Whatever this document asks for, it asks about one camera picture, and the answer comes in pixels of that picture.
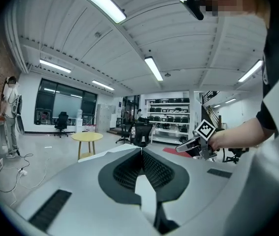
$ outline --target black shirt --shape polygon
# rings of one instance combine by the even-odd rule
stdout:
[[[264,48],[263,70],[263,97],[273,88],[279,80],[279,12],[271,11],[270,25],[267,31]],[[266,108],[264,102],[256,118],[262,127],[276,130],[274,120]]]

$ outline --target storage shelf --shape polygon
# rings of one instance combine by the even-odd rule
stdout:
[[[147,103],[147,105],[151,106],[188,106],[189,102],[182,102],[182,103]]]
[[[180,125],[189,125],[189,123],[184,123],[184,122],[168,122],[168,121],[154,121],[154,120],[150,120],[149,122],[154,122],[154,123],[168,123],[168,124],[180,124]]]
[[[172,133],[172,134],[179,134],[179,135],[188,135],[188,133],[176,131],[176,130],[173,130],[173,129],[155,128],[155,131],[165,132],[165,133]]]
[[[163,142],[163,143],[169,143],[169,144],[182,144],[179,140],[177,139],[171,139],[171,138],[162,138],[162,137],[153,137],[153,141],[157,142]]]
[[[148,114],[156,114],[156,115],[190,115],[190,113],[169,113],[169,112],[148,112]]]

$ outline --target fluorescent light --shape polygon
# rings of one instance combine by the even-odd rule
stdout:
[[[111,0],[91,0],[100,9],[102,9],[115,23],[119,23],[126,18],[124,12],[117,7],[117,5]]]
[[[74,94],[71,94],[70,96],[77,97],[77,98],[82,98],[81,96],[77,96],[77,95],[74,95]]]
[[[49,92],[60,92],[60,91],[55,91],[55,90],[48,89],[48,88],[45,88],[44,90],[45,90],[45,91],[49,91]]]
[[[105,84],[102,84],[102,83],[98,82],[98,81],[92,81],[92,83],[98,84],[98,85],[100,85],[100,86],[102,86],[102,87],[104,87],[106,89],[109,89],[109,90],[114,90],[114,88],[111,88],[111,87],[109,87],[109,86],[107,86]]]
[[[163,78],[155,65],[155,61],[153,57],[147,57],[145,58],[145,62],[149,66],[150,70],[154,73],[155,77],[157,78],[158,81],[163,81]]]
[[[63,72],[66,72],[66,73],[70,73],[70,72],[71,72],[71,70],[69,70],[69,69],[67,69],[67,68],[61,67],[61,66],[59,66],[59,65],[55,65],[55,64],[50,63],[50,62],[47,62],[47,61],[45,61],[45,60],[41,60],[41,59],[40,59],[40,63],[41,63],[41,64],[44,64],[44,65],[51,66],[51,67],[56,68],[56,69],[59,69],[59,70],[61,70],[61,71],[63,71]]]
[[[255,63],[255,65],[239,79],[239,82],[245,81],[249,76],[251,76],[257,69],[259,69],[263,65],[264,61],[259,60],[258,62]]]
[[[226,101],[226,103],[229,103],[229,102],[234,101],[234,100],[236,100],[236,98],[228,100],[228,101]]]

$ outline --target person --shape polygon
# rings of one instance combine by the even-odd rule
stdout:
[[[16,153],[19,153],[15,132],[16,116],[12,112],[12,106],[18,97],[16,83],[17,80],[14,76],[8,79],[8,88],[4,92],[3,101],[1,104],[1,112],[2,115],[5,117],[6,134],[8,139],[8,153],[6,155],[7,158],[15,158]]]
[[[200,0],[206,10],[216,8],[218,15],[255,14],[267,29],[264,47],[263,96],[279,80],[279,0]],[[215,133],[209,139],[213,150],[218,148],[247,148],[256,146],[270,138],[276,125],[264,103],[256,117],[242,125]]]
[[[143,114],[141,113],[141,109],[138,109],[137,115],[136,115],[136,120],[138,120]]]

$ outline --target red mat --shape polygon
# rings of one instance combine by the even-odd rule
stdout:
[[[184,157],[191,157],[189,154],[187,154],[186,152],[176,152],[174,148],[170,148],[170,147],[165,147],[163,149],[164,152],[168,152],[170,154],[175,154],[175,155],[180,155],[180,156],[184,156]]]

